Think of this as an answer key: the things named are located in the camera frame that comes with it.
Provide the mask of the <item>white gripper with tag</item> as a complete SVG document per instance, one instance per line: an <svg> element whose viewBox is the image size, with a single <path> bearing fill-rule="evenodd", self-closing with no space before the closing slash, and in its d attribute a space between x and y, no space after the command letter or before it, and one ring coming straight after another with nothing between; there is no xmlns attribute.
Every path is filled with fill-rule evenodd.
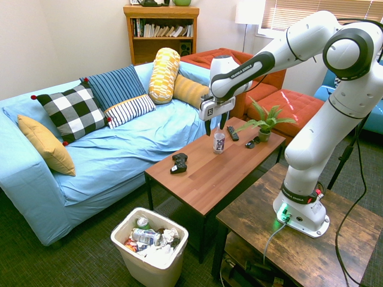
<svg viewBox="0 0 383 287"><path fill-rule="evenodd" d="M211 135L211 120L212 118L221 115L220 130L222 133L229 116L229 111L235 107L235 97L229 100L218 103L215 97L207 97L201 99L199 108L199 118L205 122L206 135Z"/></svg>

